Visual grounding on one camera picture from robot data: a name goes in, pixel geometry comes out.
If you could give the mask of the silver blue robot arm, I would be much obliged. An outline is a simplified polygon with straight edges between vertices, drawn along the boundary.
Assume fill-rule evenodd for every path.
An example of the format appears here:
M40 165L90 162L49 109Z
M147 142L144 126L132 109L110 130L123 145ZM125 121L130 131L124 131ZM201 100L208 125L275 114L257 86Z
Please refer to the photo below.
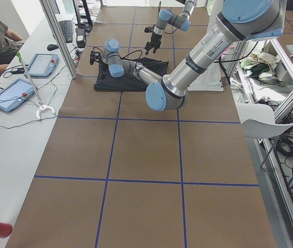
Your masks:
M187 101L187 88L234 42L277 38L284 30L286 1L223 1L214 26L164 76L141 63L121 58L119 42L108 39L104 50L91 52L90 63L106 65L114 78L131 74L147 84L146 102L154 111L175 110Z
M187 0L178 2L184 4L184 8L179 15L171 10L159 8L156 24L144 29L145 33L151 33L151 40L147 41L145 45L146 55L148 55L151 49L153 49L154 54L156 53L161 45L161 38L168 24L185 32L190 27L190 17L197 6L197 1Z

